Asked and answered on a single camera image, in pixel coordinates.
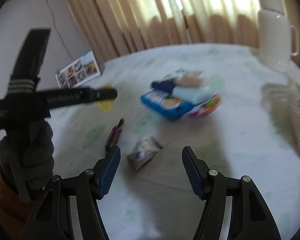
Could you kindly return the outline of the photo collage calendar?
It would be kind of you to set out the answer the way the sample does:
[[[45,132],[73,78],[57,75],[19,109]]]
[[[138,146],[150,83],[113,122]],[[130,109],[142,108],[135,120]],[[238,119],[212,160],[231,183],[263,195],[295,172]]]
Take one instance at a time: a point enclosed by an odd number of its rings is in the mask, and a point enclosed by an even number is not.
[[[94,52],[90,50],[58,70],[55,78],[60,89],[77,88],[101,74]]]

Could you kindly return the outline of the small white blue packet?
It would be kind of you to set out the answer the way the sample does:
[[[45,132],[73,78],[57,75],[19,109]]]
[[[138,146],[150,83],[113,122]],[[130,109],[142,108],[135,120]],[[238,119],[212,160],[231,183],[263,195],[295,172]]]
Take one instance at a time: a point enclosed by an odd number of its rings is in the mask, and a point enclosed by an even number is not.
[[[138,142],[134,151],[127,155],[127,160],[134,171],[151,161],[164,147],[154,137],[148,136]]]

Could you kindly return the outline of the white woven plastic basket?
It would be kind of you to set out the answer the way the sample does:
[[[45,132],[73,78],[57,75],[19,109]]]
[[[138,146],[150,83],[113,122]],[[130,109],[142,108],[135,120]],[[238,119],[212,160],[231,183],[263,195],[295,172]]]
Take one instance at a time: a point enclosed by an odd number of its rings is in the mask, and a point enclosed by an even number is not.
[[[273,130],[300,158],[300,81],[290,75],[287,81],[262,86],[261,106],[269,113]]]

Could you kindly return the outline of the floral white tablecloth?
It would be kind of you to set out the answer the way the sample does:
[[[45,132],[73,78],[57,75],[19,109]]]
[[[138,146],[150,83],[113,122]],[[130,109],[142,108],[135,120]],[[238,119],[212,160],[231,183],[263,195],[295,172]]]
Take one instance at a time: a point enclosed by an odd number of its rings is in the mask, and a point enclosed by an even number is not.
[[[119,140],[121,162],[109,193],[98,207],[110,239],[192,239],[204,202],[192,191],[181,152],[190,146],[227,177],[247,175],[266,200],[282,239],[300,227],[300,158],[273,130],[261,106],[262,86],[288,83],[285,74],[258,61],[249,47],[199,44],[146,50],[106,63],[92,87],[118,91],[114,109],[96,104],[52,111],[55,174],[77,176],[104,155],[111,129],[125,119]],[[222,96],[203,118],[168,121],[145,107],[140,97],[152,81],[178,70],[202,72]],[[152,136],[164,147],[134,171],[127,155]]]

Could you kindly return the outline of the blue snack box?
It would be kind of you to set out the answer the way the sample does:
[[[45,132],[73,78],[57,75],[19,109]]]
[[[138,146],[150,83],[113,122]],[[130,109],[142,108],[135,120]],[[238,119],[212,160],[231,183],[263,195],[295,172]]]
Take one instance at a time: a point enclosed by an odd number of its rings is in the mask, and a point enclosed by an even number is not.
[[[141,102],[170,121],[183,116],[204,117],[221,103],[221,95],[209,86],[179,86],[173,81],[154,81]]]

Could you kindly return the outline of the beige curtain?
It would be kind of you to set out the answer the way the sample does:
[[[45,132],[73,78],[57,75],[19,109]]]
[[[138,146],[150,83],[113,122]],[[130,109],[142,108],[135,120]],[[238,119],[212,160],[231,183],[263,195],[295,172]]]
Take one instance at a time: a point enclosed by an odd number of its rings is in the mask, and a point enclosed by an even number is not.
[[[105,62],[176,44],[258,46],[258,0],[66,0],[69,10]]]

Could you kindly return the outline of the white thermos jug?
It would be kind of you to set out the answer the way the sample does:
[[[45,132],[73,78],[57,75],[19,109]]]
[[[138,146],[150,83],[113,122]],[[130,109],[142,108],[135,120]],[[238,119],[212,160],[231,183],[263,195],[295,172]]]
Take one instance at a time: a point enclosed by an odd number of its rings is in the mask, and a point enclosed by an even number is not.
[[[295,67],[291,58],[300,52],[298,29],[290,24],[281,0],[259,0],[259,60],[285,73]]]

